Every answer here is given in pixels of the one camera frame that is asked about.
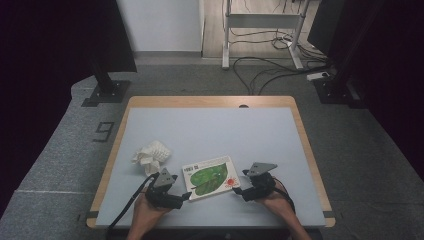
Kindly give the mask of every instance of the white wall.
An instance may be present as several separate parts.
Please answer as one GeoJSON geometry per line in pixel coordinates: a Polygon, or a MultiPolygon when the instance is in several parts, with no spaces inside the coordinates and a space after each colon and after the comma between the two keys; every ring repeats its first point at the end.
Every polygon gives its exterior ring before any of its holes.
{"type": "Polygon", "coordinates": [[[134,52],[201,51],[203,0],[117,0],[117,3],[134,52]]]}

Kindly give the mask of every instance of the power strip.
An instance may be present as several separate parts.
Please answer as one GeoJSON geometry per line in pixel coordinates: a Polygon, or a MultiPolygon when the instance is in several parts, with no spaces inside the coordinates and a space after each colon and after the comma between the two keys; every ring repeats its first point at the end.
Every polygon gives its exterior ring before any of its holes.
{"type": "Polygon", "coordinates": [[[327,78],[329,76],[330,74],[328,74],[328,72],[320,72],[320,73],[313,73],[313,74],[306,75],[306,79],[308,81],[313,81],[313,80],[318,80],[321,78],[327,78]]]}

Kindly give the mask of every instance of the black cable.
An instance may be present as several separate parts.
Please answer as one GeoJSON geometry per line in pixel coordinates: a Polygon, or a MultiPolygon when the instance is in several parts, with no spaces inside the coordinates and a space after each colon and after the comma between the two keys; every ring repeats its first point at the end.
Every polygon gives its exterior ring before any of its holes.
{"type": "Polygon", "coordinates": [[[284,2],[283,13],[286,12],[287,0],[284,2]]]}
{"type": "Polygon", "coordinates": [[[294,212],[294,213],[296,213],[296,208],[294,207],[294,202],[293,202],[293,200],[291,199],[291,197],[289,196],[289,194],[288,194],[288,193],[285,193],[285,192],[283,192],[283,191],[281,191],[280,189],[275,188],[275,187],[274,187],[274,191],[276,191],[276,192],[278,192],[279,194],[281,194],[281,196],[283,196],[283,198],[284,198],[284,199],[286,199],[286,200],[287,200],[287,202],[289,202],[289,204],[290,204],[291,208],[293,209],[293,212],[294,212]]]}
{"type": "Polygon", "coordinates": [[[231,33],[234,35],[234,36],[237,36],[237,37],[244,37],[244,36],[250,36],[250,35],[255,35],[255,34],[262,34],[262,33],[274,33],[275,31],[274,30],[268,30],[268,31],[260,31],[260,32],[253,32],[253,33],[244,33],[244,34],[240,34],[240,33],[234,33],[233,32],[233,30],[232,30],[232,28],[230,28],[230,30],[231,30],[231,33]]]}
{"type": "Polygon", "coordinates": [[[300,12],[300,6],[302,5],[302,0],[300,0],[300,2],[299,2],[299,8],[297,8],[297,14],[299,14],[299,12],[300,12]]]}
{"type": "Polygon", "coordinates": [[[281,32],[279,32],[278,29],[277,29],[277,31],[275,31],[274,41],[272,42],[272,46],[274,47],[274,49],[276,49],[276,50],[285,50],[285,49],[289,48],[289,46],[288,46],[287,43],[290,42],[290,41],[292,41],[292,39],[291,39],[292,36],[290,34],[288,34],[288,33],[284,33],[284,35],[282,37],[278,37],[278,33],[281,33],[281,32]],[[277,46],[277,42],[280,42],[280,43],[284,44],[285,47],[279,47],[279,46],[277,46]]]}
{"type": "Polygon", "coordinates": [[[274,39],[272,40],[263,40],[263,41],[245,41],[245,40],[240,40],[240,41],[228,41],[230,44],[235,44],[235,43],[266,43],[266,42],[272,42],[274,41],[274,39]]]}
{"type": "Polygon", "coordinates": [[[313,52],[313,51],[309,51],[309,50],[307,50],[306,48],[304,48],[301,45],[298,45],[298,47],[299,47],[300,53],[305,58],[314,59],[314,60],[318,60],[318,61],[321,61],[321,62],[326,62],[327,61],[327,58],[326,58],[326,56],[324,54],[313,52]]]}
{"type": "Polygon", "coordinates": [[[280,184],[281,184],[281,186],[283,186],[284,187],[284,184],[280,181],[280,180],[278,180],[278,178],[276,178],[276,177],[273,177],[273,179],[274,180],[276,180],[277,182],[279,182],[280,184]]]}
{"type": "Polygon", "coordinates": [[[281,1],[282,0],[280,0],[279,2],[278,2],[278,5],[274,8],[274,10],[272,11],[272,13],[274,13],[275,12],[275,10],[277,10],[277,8],[281,5],[281,1]]]}
{"type": "Polygon", "coordinates": [[[324,66],[320,66],[320,67],[316,67],[316,68],[312,68],[312,69],[308,69],[308,70],[297,70],[297,69],[291,69],[291,68],[288,68],[288,67],[285,67],[285,66],[283,66],[283,65],[280,65],[280,64],[278,64],[278,63],[275,63],[275,62],[272,62],[272,61],[270,61],[270,60],[267,60],[267,59],[264,59],[264,58],[258,58],[258,57],[242,57],[242,58],[239,58],[239,59],[237,59],[234,63],[233,63],[233,69],[234,69],[234,73],[237,75],[237,77],[239,78],[239,80],[243,83],[243,85],[246,87],[246,89],[247,89],[247,92],[248,92],[248,95],[253,95],[254,94],[254,81],[256,80],[256,78],[259,76],[259,75],[261,75],[261,74],[263,74],[263,73],[268,73],[269,71],[271,71],[271,70],[273,70],[273,71],[283,71],[283,70],[287,70],[287,71],[290,71],[290,72],[293,72],[293,73],[291,73],[291,74],[283,74],[283,75],[278,75],[278,76],[276,76],[276,77],[273,77],[273,78],[271,78],[270,80],[268,80],[261,88],[260,88],[260,90],[259,90],[259,93],[258,93],[258,95],[260,95],[261,93],[262,93],[262,90],[265,88],[265,86],[267,86],[269,83],[271,83],[272,81],[274,81],[274,80],[276,80],[276,79],[278,79],[278,78],[282,78],[282,77],[286,77],[286,76],[295,76],[295,75],[300,75],[300,74],[304,74],[304,73],[309,73],[309,72],[313,72],[313,71],[317,71],[317,70],[321,70],[321,69],[326,69],[326,68],[328,68],[329,67],[329,65],[328,64],[326,64],[326,65],[324,65],[324,66]],[[275,65],[275,66],[277,66],[277,67],[279,67],[279,69],[267,69],[267,70],[263,70],[263,71],[261,71],[261,72],[259,72],[253,79],[252,79],[252,81],[250,82],[250,84],[249,84],[249,86],[247,85],[247,83],[243,80],[243,78],[240,76],[240,74],[239,74],[239,72],[237,71],[237,63],[239,62],[239,61],[242,61],[242,60],[245,60],[245,59],[255,59],[255,60],[261,60],[261,61],[264,61],[264,62],[267,62],[267,63],[270,63],[270,64],[273,64],[273,65],[275,65]]]}
{"type": "Polygon", "coordinates": [[[276,80],[278,78],[288,77],[288,76],[295,76],[295,75],[300,75],[300,74],[304,74],[304,73],[314,72],[314,71],[317,71],[317,70],[327,69],[328,67],[329,67],[328,64],[326,64],[325,66],[320,66],[320,67],[315,67],[315,68],[311,68],[311,69],[308,69],[308,70],[304,70],[301,73],[292,73],[292,74],[285,74],[285,75],[279,75],[279,76],[273,77],[273,78],[269,79],[267,82],[265,82],[264,85],[262,85],[262,87],[260,88],[260,90],[258,92],[258,96],[261,95],[262,91],[264,90],[264,88],[268,84],[270,84],[272,81],[274,81],[274,80],[276,80]]]}
{"type": "Polygon", "coordinates": [[[144,182],[140,185],[140,187],[137,189],[137,191],[132,195],[131,199],[128,201],[127,205],[125,205],[122,212],[115,218],[115,220],[109,225],[107,228],[107,231],[111,231],[113,227],[115,227],[116,223],[119,222],[119,220],[124,216],[124,214],[128,211],[128,209],[131,207],[131,204],[134,202],[135,199],[137,199],[140,192],[143,190],[144,186],[146,185],[147,181],[149,181],[153,176],[156,176],[155,174],[150,175],[149,177],[144,180],[144,182]]]}
{"type": "Polygon", "coordinates": [[[247,7],[247,2],[244,0],[244,7],[247,9],[247,11],[250,13],[250,9],[247,7]]]}
{"type": "Polygon", "coordinates": [[[250,81],[250,84],[249,84],[250,89],[251,89],[251,95],[254,95],[254,93],[255,93],[255,88],[256,88],[256,84],[255,84],[256,81],[255,80],[256,80],[256,78],[258,78],[260,75],[262,75],[264,73],[274,75],[274,74],[277,74],[278,72],[281,72],[281,71],[284,71],[284,70],[273,68],[273,69],[263,70],[263,71],[259,72],[258,74],[256,74],[256,76],[253,77],[253,79],[250,81]]]}

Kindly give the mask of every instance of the black tripod base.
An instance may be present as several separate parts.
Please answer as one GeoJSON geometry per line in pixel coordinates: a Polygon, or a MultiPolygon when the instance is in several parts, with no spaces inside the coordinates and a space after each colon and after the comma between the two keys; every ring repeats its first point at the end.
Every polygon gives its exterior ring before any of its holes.
{"type": "Polygon", "coordinates": [[[314,86],[322,104],[347,104],[346,95],[342,91],[335,92],[331,80],[315,80],[314,86]]]}
{"type": "Polygon", "coordinates": [[[130,86],[130,81],[112,81],[112,83],[113,91],[111,93],[103,93],[97,85],[91,97],[86,98],[81,107],[97,107],[99,103],[121,103],[130,86]]]}
{"type": "Polygon", "coordinates": [[[350,108],[366,108],[363,86],[353,78],[347,81],[343,89],[332,80],[315,80],[314,86],[322,104],[347,104],[350,108]]]}

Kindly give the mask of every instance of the crumpled white paper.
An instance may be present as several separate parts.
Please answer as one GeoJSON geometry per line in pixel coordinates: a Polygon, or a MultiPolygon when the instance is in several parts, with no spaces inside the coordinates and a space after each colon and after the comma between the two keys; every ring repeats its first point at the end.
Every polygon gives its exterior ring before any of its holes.
{"type": "Polygon", "coordinates": [[[153,141],[147,147],[142,147],[131,160],[132,163],[140,163],[144,166],[144,171],[147,176],[157,173],[160,170],[160,163],[171,155],[171,151],[166,148],[161,142],[153,141]]]}

